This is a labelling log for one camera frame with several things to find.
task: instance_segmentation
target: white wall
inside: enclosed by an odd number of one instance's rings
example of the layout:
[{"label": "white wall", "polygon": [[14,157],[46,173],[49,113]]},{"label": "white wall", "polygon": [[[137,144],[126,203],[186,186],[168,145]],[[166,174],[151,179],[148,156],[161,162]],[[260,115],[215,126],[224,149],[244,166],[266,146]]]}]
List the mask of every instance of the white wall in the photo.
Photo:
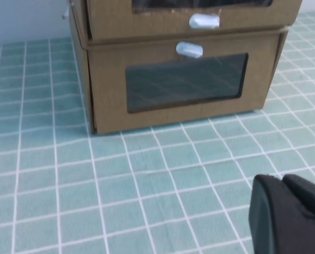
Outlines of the white wall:
[{"label": "white wall", "polygon": [[[65,10],[66,0],[0,0],[0,43],[69,36]],[[303,0],[305,11],[315,11],[315,0]]]},{"label": "white wall", "polygon": [[300,12],[315,11],[315,0],[303,0]]}]

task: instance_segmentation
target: teal tile floor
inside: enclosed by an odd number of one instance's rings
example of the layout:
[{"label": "teal tile floor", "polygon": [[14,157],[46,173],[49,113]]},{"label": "teal tile floor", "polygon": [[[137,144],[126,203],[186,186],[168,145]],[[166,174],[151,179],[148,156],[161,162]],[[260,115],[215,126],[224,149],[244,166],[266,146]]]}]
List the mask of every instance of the teal tile floor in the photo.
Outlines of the teal tile floor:
[{"label": "teal tile floor", "polygon": [[315,183],[315,13],[262,111],[93,136],[70,39],[0,46],[0,254],[252,254],[256,174]]}]

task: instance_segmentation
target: drawer handle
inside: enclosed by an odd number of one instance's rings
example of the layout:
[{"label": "drawer handle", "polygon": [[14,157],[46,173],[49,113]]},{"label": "drawer handle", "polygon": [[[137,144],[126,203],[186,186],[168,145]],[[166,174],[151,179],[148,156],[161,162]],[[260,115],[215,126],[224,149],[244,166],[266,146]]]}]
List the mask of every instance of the drawer handle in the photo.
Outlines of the drawer handle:
[{"label": "drawer handle", "polygon": [[191,58],[200,58],[203,56],[202,46],[183,41],[176,45],[176,52],[179,55]]},{"label": "drawer handle", "polygon": [[189,19],[189,26],[193,29],[215,29],[220,26],[220,17],[196,13]]}]

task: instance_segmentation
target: cardboard box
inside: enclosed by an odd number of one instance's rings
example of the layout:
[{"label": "cardboard box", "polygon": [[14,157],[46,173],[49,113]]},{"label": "cardboard box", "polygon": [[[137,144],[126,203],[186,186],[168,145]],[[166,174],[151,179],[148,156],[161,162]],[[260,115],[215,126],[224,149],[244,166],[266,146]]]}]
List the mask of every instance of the cardboard box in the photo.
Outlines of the cardboard box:
[{"label": "cardboard box", "polygon": [[[272,0],[268,7],[242,4],[204,9],[153,8],[136,13],[132,10],[132,0],[72,1],[82,32],[96,44],[279,29],[294,23],[302,3],[302,0]],[[195,13],[219,15],[220,26],[213,30],[190,28],[189,20]]]},{"label": "cardboard box", "polygon": [[[74,15],[70,16],[70,27],[91,128],[97,133],[261,109],[287,35],[286,29],[277,29],[94,46],[87,44]],[[175,50],[180,41],[202,46],[203,57],[184,59]],[[217,70],[218,63],[222,68]],[[159,72],[152,75],[151,70]],[[137,75],[142,78],[139,82],[135,80]],[[215,79],[205,80],[208,75]],[[169,102],[159,100],[155,105],[147,103],[146,98],[127,95],[133,89],[150,100],[149,91],[154,91],[153,95],[159,93],[152,87],[161,87],[168,82],[163,78],[170,76],[178,78],[181,90],[176,86],[173,89],[181,93],[181,98],[165,93]],[[180,92],[197,80],[201,91]]]}]

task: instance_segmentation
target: drawer window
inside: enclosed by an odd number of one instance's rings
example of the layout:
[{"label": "drawer window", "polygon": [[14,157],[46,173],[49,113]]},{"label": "drawer window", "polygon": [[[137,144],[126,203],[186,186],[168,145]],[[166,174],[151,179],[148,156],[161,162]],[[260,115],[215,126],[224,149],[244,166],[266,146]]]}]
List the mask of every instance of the drawer window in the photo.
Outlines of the drawer window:
[{"label": "drawer window", "polygon": [[145,8],[211,8],[229,5],[270,6],[273,0],[132,0],[134,9]]},{"label": "drawer window", "polygon": [[238,98],[247,61],[244,53],[128,67],[128,112]]}]

